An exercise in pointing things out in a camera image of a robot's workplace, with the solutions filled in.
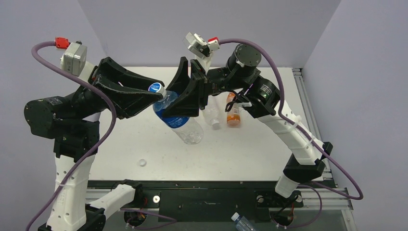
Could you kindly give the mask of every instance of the lavender wall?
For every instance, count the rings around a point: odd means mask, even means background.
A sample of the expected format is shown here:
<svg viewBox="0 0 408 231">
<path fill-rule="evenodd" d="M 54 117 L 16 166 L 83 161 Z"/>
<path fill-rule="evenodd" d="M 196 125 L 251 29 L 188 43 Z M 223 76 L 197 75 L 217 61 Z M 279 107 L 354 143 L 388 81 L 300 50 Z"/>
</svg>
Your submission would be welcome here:
<svg viewBox="0 0 408 231">
<path fill-rule="evenodd" d="M 24 105 L 77 89 L 34 60 L 31 47 L 62 36 L 86 44 L 95 64 L 105 54 L 76 0 L 2 1 L 0 25 L 0 224 L 2 230 L 20 231 L 49 199 L 55 180 L 53 141 L 31 135 Z M 40 54 L 59 65 L 62 51 L 46 48 Z"/>
<path fill-rule="evenodd" d="M 406 0 L 342 0 L 303 69 L 322 137 L 365 193 L 361 231 L 408 230 L 407 12 Z"/>
<path fill-rule="evenodd" d="M 190 31 L 204 39 L 248 39 L 267 50 L 278 66 L 303 67 L 340 0 L 78 2 L 105 52 L 124 66 L 178 65 L 181 56 L 191 55 L 182 42 Z M 224 45 L 213 65 L 225 65 L 233 48 Z"/>
</svg>

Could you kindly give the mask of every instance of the red connector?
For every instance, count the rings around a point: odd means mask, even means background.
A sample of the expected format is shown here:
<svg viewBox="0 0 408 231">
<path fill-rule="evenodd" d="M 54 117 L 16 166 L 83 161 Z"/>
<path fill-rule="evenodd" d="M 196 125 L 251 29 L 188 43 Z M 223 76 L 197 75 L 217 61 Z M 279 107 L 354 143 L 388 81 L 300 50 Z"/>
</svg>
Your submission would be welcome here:
<svg viewBox="0 0 408 231">
<path fill-rule="evenodd" d="M 69 46 L 69 41 L 63 37 L 55 37 L 55 46 L 58 49 L 67 49 Z"/>
<path fill-rule="evenodd" d="M 208 42 L 211 42 L 211 41 L 214 41 L 214 40 L 218 40 L 218 37 L 210 38 L 210 39 L 208 40 Z"/>
</svg>

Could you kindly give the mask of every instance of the black metal base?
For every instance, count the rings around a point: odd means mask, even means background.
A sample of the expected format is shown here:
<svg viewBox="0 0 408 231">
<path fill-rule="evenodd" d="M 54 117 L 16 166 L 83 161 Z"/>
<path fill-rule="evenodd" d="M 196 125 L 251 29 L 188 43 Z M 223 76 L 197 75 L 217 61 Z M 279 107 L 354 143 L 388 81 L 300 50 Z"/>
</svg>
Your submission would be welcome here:
<svg viewBox="0 0 408 231">
<path fill-rule="evenodd" d="M 90 180 L 88 187 L 111 189 L 115 182 Z M 180 222 L 230 221 L 235 212 L 255 222 L 270 222 L 268 208 L 282 208 L 282 205 L 292 198 L 285 199 L 274 193 L 276 181 L 139 181 L 139 183 L 143 185 L 143 197 L 147 197 L 149 202 L 145 208 L 159 207 L 159 214 Z M 333 180 L 322 181 L 322 184 L 335 187 Z M 153 203 L 155 195 L 160 196 L 158 204 Z M 265 201 L 266 204 L 258 203 L 259 195 L 268 197 L 269 201 Z M 295 207 L 303 207 L 303 203 L 295 203 Z"/>
</svg>

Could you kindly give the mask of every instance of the white table surface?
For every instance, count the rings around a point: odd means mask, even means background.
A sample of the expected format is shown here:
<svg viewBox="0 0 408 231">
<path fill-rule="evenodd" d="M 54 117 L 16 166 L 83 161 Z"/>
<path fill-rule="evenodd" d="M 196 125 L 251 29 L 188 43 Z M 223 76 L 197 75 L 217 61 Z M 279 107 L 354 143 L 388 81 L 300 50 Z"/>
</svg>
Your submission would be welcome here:
<svg viewBox="0 0 408 231">
<path fill-rule="evenodd" d="M 176 67 L 128 67 L 130 71 L 170 83 Z M 277 82 L 271 68 L 259 68 L 261 76 Z M 307 125 L 291 68 L 279 68 L 285 86 L 286 101 Z M 278 180 L 290 150 L 267 126 L 241 111 L 240 128 L 228 128 L 224 113 L 227 94 L 217 96 L 221 112 L 221 130 L 212 130 L 200 116 L 204 138 L 186 145 L 153 112 L 152 107 L 139 115 L 119 120 L 110 137 L 99 147 L 90 171 L 90 180 Z M 111 120 L 102 113 L 103 135 Z M 139 166 L 145 159 L 146 166 Z"/>
</svg>

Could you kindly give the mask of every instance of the plastic water bottle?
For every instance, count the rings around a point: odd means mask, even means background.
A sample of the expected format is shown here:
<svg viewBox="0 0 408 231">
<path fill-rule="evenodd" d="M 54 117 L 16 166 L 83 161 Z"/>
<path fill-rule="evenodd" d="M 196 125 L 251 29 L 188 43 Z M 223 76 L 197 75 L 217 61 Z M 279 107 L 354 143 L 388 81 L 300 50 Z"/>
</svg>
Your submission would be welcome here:
<svg viewBox="0 0 408 231">
<path fill-rule="evenodd" d="M 245 217 L 240 217 L 238 213 L 235 213 L 231 219 L 239 231 L 258 231 Z"/>
<path fill-rule="evenodd" d="M 203 115 L 205 122 L 212 126 L 214 130 L 221 128 L 221 125 L 219 124 L 218 103 L 214 96 L 208 97 L 208 104 L 203 110 Z"/>
<path fill-rule="evenodd" d="M 197 144 L 204 136 L 203 128 L 190 117 L 169 117 L 163 118 L 163 111 L 177 99 L 178 95 L 174 91 L 166 90 L 160 83 L 153 83 L 149 91 L 163 95 L 163 99 L 153 104 L 156 115 L 163 120 L 186 144 Z"/>
</svg>

